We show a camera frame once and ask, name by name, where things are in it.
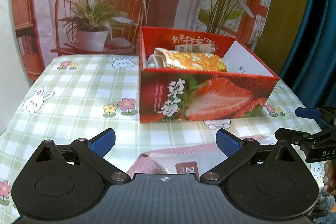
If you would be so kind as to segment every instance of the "teal curtain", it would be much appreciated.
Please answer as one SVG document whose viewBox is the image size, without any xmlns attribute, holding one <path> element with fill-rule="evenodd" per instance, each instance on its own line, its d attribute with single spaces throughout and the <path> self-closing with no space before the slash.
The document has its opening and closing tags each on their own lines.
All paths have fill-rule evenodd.
<svg viewBox="0 0 336 224">
<path fill-rule="evenodd" d="M 306 107 L 336 107 L 336 0 L 308 0 L 280 77 Z"/>
</svg>

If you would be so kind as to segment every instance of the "orange floral cloth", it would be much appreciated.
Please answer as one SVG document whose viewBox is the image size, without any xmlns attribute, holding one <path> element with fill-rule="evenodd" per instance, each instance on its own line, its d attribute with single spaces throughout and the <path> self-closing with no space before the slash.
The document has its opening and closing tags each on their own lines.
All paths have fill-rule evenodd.
<svg viewBox="0 0 336 224">
<path fill-rule="evenodd" d="M 223 59 L 214 54 L 177 52 L 164 48 L 156 48 L 154 55 L 162 58 L 164 68 L 227 71 Z"/>
</svg>

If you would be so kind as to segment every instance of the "small table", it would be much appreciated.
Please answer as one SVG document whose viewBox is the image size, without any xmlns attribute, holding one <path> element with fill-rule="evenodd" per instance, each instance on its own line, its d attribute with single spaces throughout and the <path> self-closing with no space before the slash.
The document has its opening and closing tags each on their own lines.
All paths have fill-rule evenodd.
<svg viewBox="0 0 336 224">
<path fill-rule="evenodd" d="M 295 116 L 295 109 L 303 105 L 281 80 L 260 117 L 140 124 L 138 58 L 132 57 L 132 62 L 131 68 L 117 69 L 113 67 L 112 55 L 70 55 L 54 59 L 33 84 L 8 129 L 0 136 L 0 182 L 7 180 L 11 186 L 43 140 L 69 144 L 81 137 L 90 139 L 106 128 L 115 130 L 116 142 L 104 158 L 123 171 L 131 167 L 140 153 L 148 150 L 214 142 L 218 128 L 223 125 L 240 138 L 270 136 L 281 127 L 309 133 L 320 131 L 314 120 Z M 30 114 L 22 106 L 39 87 L 44 87 L 43 94 L 53 91 L 54 95 L 46 99 L 36 113 Z M 112 106 L 124 98 L 135 100 L 132 115 L 125 115 L 120 107 L 115 110 Z M 322 178 L 318 183 L 323 185 Z M 9 204 L 3 206 L 0 202 L 0 223 L 9 224 L 18 217 L 11 197 L 8 201 Z"/>
</svg>

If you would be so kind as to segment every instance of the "white flower pot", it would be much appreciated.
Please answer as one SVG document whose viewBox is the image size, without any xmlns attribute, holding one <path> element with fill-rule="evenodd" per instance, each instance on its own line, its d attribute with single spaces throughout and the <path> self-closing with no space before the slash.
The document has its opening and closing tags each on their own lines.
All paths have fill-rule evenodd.
<svg viewBox="0 0 336 224">
<path fill-rule="evenodd" d="M 83 49 L 92 51 L 103 51 L 108 33 L 108 31 L 84 32 L 78 30 L 76 42 L 79 43 Z"/>
</svg>

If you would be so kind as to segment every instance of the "metal screw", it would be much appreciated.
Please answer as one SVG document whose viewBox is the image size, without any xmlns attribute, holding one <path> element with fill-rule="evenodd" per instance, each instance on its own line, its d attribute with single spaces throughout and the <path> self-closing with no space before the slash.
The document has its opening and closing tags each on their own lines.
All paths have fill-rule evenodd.
<svg viewBox="0 0 336 224">
<path fill-rule="evenodd" d="M 127 178 L 127 174 L 123 172 L 116 172 L 111 175 L 111 179 L 116 181 L 123 181 Z"/>
<path fill-rule="evenodd" d="M 214 173 L 214 172 L 207 172 L 203 175 L 203 177 L 206 180 L 210 180 L 210 181 L 216 181 L 219 180 L 219 178 L 221 177 L 218 173 Z"/>
</svg>

